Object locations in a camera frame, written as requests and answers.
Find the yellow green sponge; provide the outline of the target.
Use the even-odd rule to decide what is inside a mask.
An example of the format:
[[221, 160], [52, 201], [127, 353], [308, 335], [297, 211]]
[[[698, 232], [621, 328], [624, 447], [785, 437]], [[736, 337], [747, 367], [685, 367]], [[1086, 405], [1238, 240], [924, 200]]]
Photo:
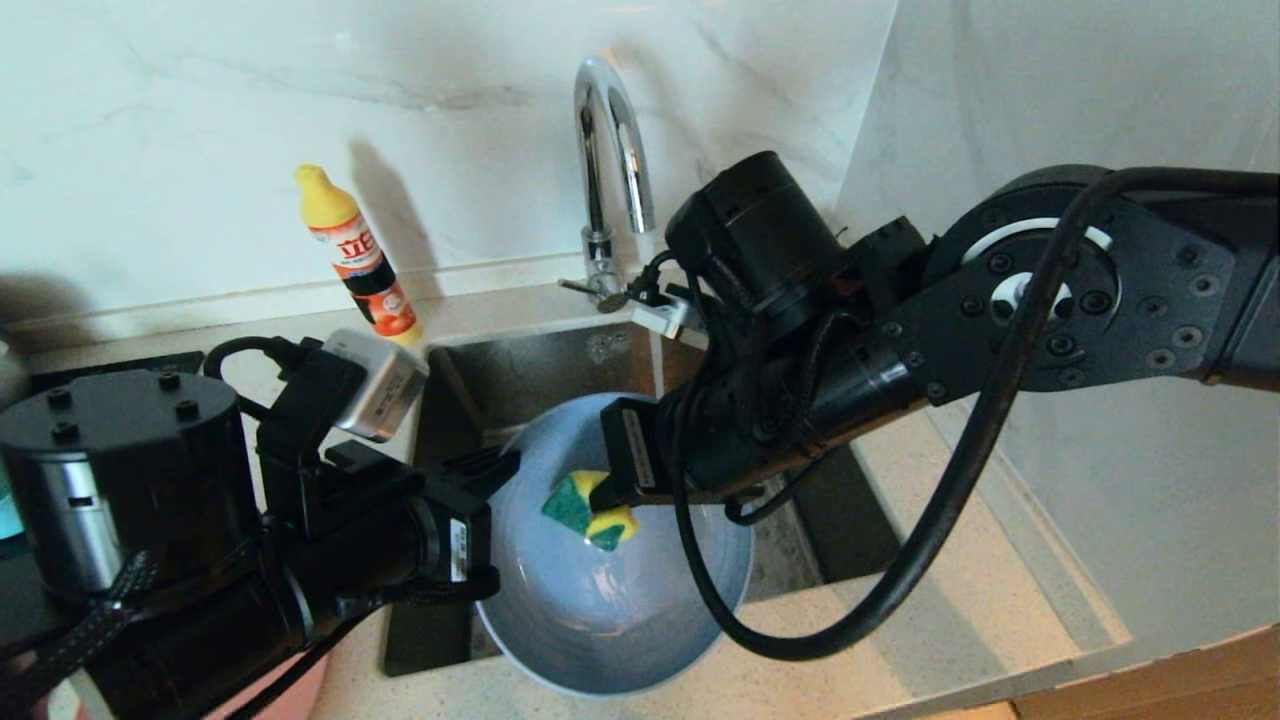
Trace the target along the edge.
[[541, 506], [545, 518], [581, 536], [584, 541], [605, 552], [616, 551], [631, 541], [639, 524], [630, 506], [593, 510], [591, 496], [608, 480], [607, 471], [575, 470], [562, 477]]

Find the blue-grey plate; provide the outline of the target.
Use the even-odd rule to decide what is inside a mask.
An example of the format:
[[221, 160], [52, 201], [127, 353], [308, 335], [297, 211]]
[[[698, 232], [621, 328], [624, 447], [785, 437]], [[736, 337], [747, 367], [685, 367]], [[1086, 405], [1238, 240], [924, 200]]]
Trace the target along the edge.
[[618, 398], [588, 395], [531, 420], [506, 446], [518, 470], [489, 501], [500, 589], [477, 606], [480, 618], [526, 674], [579, 697], [660, 685], [722, 637], [671, 506], [636, 507], [637, 533], [612, 551], [543, 512], [571, 471], [609, 469], [602, 413]]

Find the pink plate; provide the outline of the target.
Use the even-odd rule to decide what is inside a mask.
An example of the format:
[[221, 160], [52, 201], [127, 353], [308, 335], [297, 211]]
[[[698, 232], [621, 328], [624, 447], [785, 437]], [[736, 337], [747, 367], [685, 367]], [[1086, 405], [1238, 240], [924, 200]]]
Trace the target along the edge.
[[[251, 701], [261, 691], [270, 687], [276, 679], [284, 675], [303, 655], [297, 653], [279, 667], [273, 669], [255, 683], [246, 687], [225, 703], [211, 711], [205, 720], [225, 720], [242, 705]], [[308, 720], [314, 711], [319, 696], [321, 694], [328, 659], [319, 660], [305, 675], [301, 676], [287, 692], [268, 706], [255, 720]]]

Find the yellow-capped detergent bottle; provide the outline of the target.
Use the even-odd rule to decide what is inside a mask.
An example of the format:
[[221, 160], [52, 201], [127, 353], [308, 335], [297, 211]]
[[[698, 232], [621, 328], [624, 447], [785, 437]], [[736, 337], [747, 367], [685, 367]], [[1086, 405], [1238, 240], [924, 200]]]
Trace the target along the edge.
[[372, 332], [398, 345], [416, 343], [421, 323], [355, 196], [317, 165], [294, 169], [300, 217]]

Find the chrome gooseneck faucet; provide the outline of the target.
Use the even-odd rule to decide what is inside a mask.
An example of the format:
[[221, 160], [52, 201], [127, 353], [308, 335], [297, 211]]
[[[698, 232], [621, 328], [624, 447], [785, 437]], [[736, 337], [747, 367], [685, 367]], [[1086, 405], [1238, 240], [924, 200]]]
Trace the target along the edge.
[[573, 120], [586, 222], [580, 231], [585, 281], [558, 281], [559, 287], [584, 295], [600, 314], [617, 313], [628, 302], [614, 258], [614, 232], [605, 219], [602, 143], [614, 150], [623, 202], [631, 231], [644, 234], [657, 225], [649, 161], [643, 135], [625, 83], [607, 59], [589, 56], [579, 65], [573, 85]]

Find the stainless steel sink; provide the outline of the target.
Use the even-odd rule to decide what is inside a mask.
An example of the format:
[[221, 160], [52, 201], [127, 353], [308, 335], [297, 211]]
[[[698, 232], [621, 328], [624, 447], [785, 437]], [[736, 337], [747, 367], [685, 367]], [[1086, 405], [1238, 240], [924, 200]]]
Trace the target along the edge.
[[[666, 391], [690, 380], [703, 350], [664, 341]], [[653, 396], [648, 332], [632, 323], [443, 346], [428, 354], [416, 462], [504, 447], [543, 413], [588, 395]], [[723, 600], [772, 600], [835, 582], [878, 577], [900, 548], [850, 448], [832, 452], [780, 510], [751, 527], [717, 506], [691, 510], [696, 538]], [[381, 671], [407, 676], [502, 651], [474, 605], [390, 610]]]

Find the running water stream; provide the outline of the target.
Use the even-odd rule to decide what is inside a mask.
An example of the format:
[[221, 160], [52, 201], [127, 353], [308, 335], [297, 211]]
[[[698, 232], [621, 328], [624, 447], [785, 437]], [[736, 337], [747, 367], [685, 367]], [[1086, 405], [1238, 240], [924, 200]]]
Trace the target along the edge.
[[666, 246], [660, 247], [657, 240], [653, 240], [650, 246], [654, 254], [645, 261], [644, 268], [632, 282], [636, 304], [632, 310], [632, 320], [648, 332], [654, 396], [662, 396], [666, 392], [663, 345], [666, 337], [660, 331], [666, 328], [666, 318], [659, 318], [655, 314], [658, 307], [652, 306], [652, 302], [657, 301], [657, 295], [660, 292], [660, 268], [669, 260], [669, 252]]

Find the black glass cooktop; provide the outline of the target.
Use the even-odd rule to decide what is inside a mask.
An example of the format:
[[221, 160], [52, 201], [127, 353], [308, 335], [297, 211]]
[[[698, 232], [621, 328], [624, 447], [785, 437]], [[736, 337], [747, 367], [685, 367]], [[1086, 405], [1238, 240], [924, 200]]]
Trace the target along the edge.
[[104, 375], [118, 372], [146, 370], [159, 373], [178, 372], [198, 374], [205, 357], [206, 354], [202, 351], [188, 351], [180, 354], [165, 354], [154, 357], [140, 357], [119, 363], [105, 363], [60, 372], [49, 372], [32, 377], [32, 389], [35, 392], [42, 392], [59, 386], [69, 384], [70, 382], [83, 377]]

